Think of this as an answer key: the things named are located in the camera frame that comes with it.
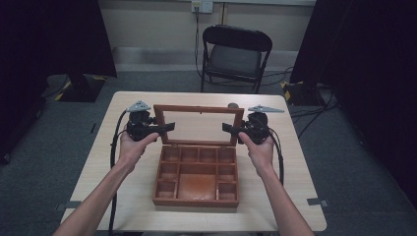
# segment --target wall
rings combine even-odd
[[[282,67],[293,65],[313,12],[312,1],[290,1],[298,5],[235,2],[214,2],[212,14],[199,14],[200,50],[203,30],[224,23],[265,32],[273,42],[269,61],[275,57],[289,60],[280,63]],[[102,0],[99,4],[112,47],[194,51],[197,24],[190,1]]]

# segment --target forearm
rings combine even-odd
[[[314,235],[271,168],[261,174],[280,235]]]
[[[113,196],[129,173],[123,164],[116,164],[68,216],[54,235],[93,235]]]

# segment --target gray carpet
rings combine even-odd
[[[281,78],[267,77],[263,84]],[[59,88],[64,79],[49,78],[45,94]],[[63,211],[56,206],[70,200],[118,90],[198,92],[200,80],[196,72],[121,72],[118,79],[108,79],[96,103],[57,102],[48,97],[41,117],[11,153],[11,163],[0,166],[0,235],[51,235],[58,227]],[[253,93],[250,87],[208,84],[206,92]],[[274,84],[261,87],[260,93],[282,91]],[[328,99],[329,91],[324,90],[323,96]],[[296,112],[317,107],[289,108]],[[294,118],[296,131],[300,133],[313,117]],[[300,143],[319,198],[329,203],[324,207],[328,229],[319,235],[416,235],[414,208],[384,167],[360,145],[354,126],[339,108],[319,116]]]

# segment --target handheld controller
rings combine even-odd
[[[149,109],[150,107],[142,101],[135,103],[127,109],[130,114],[126,131],[135,142],[144,139],[152,133],[159,133],[160,136],[164,136],[166,132],[173,131],[175,128],[175,123],[156,126],[156,118],[149,117],[150,113],[147,112]]]
[[[243,132],[251,138],[252,142],[256,145],[260,145],[270,135],[268,127],[268,117],[264,112],[283,112],[281,109],[274,109],[270,107],[255,106],[248,110],[254,111],[248,115],[248,121],[242,121],[240,127],[233,127],[229,124],[222,124],[222,130],[230,133],[231,136],[238,138],[238,143],[243,144],[239,139],[239,132]]]

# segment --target chair backrest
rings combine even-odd
[[[203,42],[205,47],[208,42],[253,51],[269,52],[272,50],[272,40],[265,33],[226,25],[215,25],[205,29]]]

